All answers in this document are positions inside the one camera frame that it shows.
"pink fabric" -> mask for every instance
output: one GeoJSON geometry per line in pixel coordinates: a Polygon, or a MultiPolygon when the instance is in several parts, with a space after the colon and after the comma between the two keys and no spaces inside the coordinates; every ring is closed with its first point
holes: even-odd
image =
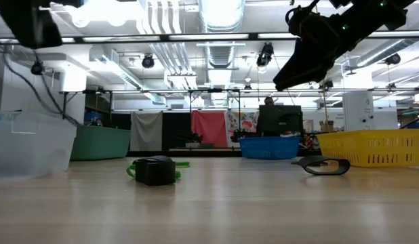
{"type": "Polygon", "coordinates": [[[193,111],[191,114],[191,129],[193,132],[203,136],[202,143],[212,143],[217,148],[228,146],[224,113],[193,111]]]}

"blue plastic bin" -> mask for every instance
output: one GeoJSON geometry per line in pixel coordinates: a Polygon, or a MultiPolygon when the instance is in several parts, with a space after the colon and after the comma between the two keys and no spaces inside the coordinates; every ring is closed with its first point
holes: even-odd
{"type": "Polygon", "coordinates": [[[242,138],[239,139],[243,157],[249,159],[292,159],[297,157],[300,138],[242,138]]]}

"yellow basket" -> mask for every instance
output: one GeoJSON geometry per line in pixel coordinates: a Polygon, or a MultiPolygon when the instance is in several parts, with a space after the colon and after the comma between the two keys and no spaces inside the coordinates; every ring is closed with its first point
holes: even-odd
{"type": "Polygon", "coordinates": [[[318,136],[324,157],[357,167],[419,166],[419,129],[352,131],[318,136]]]}

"green bin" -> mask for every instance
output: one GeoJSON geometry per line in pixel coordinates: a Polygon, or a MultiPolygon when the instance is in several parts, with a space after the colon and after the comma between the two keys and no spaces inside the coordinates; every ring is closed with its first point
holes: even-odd
{"type": "Polygon", "coordinates": [[[79,126],[71,161],[117,159],[127,155],[130,131],[97,126],[79,126]]]}

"transparent storage bin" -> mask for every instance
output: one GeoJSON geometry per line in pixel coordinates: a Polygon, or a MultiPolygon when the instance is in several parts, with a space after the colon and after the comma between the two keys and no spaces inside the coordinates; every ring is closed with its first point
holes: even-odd
{"type": "Polygon", "coordinates": [[[38,113],[0,111],[0,178],[24,178],[68,169],[77,128],[38,113]]]}

